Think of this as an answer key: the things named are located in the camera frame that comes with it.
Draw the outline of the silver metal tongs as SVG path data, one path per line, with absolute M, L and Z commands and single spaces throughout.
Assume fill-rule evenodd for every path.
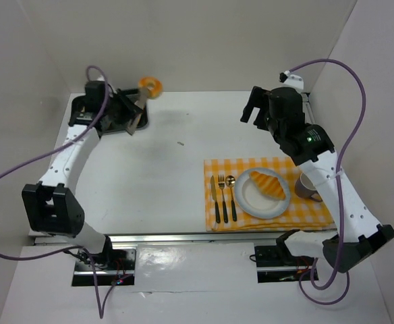
M 142 130 L 148 124 L 148 112 L 146 109 L 149 99 L 138 89 L 138 97 L 133 104 L 133 113 L 127 125 L 127 133 L 133 135 L 136 130 Z

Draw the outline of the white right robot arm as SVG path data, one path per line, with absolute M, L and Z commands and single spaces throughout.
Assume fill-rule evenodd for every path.
M 280 149 L 316 188 L 336 225 L 336 232 L 293 229 L 277 239 L 289 256 L 324 259 L 339 273 L 374 254 L 394 238 L 391 225 L 383 225 L 366 207 L 341 166 L 340 154 L 325 130 L 305 120 L 302 96 L 290 87 L 265 90 L 255 86 L 241 122 L 259 110 L 254 125 L 269 131 Z

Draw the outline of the ring donut bread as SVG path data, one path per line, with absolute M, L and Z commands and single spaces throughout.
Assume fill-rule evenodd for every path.
M 156 99 L 163 93 L 163 84 L 152 76 L 141 78 L 138 88 L 148 99 Z

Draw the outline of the striped triangular bread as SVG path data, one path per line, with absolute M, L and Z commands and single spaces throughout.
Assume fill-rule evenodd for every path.
M 249 178 L 262 195 L 275 200 L 286 199 L 284 189 L 278 177 L 260 173 L 258 171 L 251 171 L 249 173 Z

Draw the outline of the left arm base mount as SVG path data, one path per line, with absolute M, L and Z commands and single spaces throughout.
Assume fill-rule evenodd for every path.
M 89 258 L 82 252 L 67 252 L 75 258 L 72 277 L 73 287 L 94 286 L 93 271 Z M 96 278 L 99 286 L 133 286 L 135 283 L 135 266 L 137 251 L 135 248 L 117 249 L 114 260 L 106 265 L 96 263 Z

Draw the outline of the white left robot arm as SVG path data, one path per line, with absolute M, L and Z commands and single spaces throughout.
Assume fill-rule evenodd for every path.
M 146 117 L 148 89 L 120 90 L 106 86 L 102 79 L 89 81 L 85 93 L 72 101 L 65 149 L 58 152 L 47 172 L 36 184 L 26 184 L 22 199 L 30 228 L 60 236 L 83 247 L 83 259 L 106 265 L 115 253 L 111 239 L 87 224 L 85 212 L 75 197 L 78 179 L 103 135 L 112 132 L 133 134 Z

